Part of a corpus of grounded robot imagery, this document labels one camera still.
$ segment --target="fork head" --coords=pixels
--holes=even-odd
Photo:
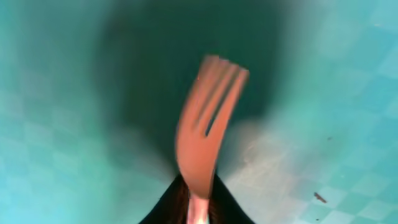
[[[183,109],[177,130],[177,163],[189,189],[209,198],[218,151],[248,71],[207,56]]]

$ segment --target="fork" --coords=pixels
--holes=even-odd
[[[207,56],[202,63],[176,139],[177,163],[191,199],[206,203],[210,198],[218,152],[248,75],[246,69],[218,56]]]

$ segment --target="checkered tablecloth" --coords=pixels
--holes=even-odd
[[[137,223],[167,187],[108,160],[87,59],[108,6],[0,2],[0,223]],[[256,223],[398,223],[398,1],[286,7],[289,79],[228,187]]]

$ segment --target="teal background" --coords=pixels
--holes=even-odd
[[[262,116],[231,124],[220,157],[256,223],[398,223],[397,12],[396,0],[0,0],[0,223],[138,223],[172,181],[154,152],[172,146],[207,52],[261,80],[238,114]]]

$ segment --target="blue checkered pattern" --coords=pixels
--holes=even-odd
[[[72,40],[88,1],[34,2],[0,2],[0,223],[137,223],[167,184],[107,159],[90,54],[71,50],[95,36]],[[300,4],[283,103],[225,181],[256,223],[396,224],[398,1]]]

